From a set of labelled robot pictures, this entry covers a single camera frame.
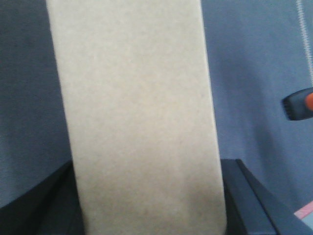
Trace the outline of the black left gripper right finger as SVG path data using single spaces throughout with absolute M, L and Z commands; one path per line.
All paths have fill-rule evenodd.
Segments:
M 242 160 L 221 161 L 228 235 L 311 235 L 313 230 L 248 170 Z

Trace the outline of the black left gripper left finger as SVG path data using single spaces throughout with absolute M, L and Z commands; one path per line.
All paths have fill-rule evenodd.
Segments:
M 72 161 L 1 207 L 2 235 L 83 235 L 85 228 Z

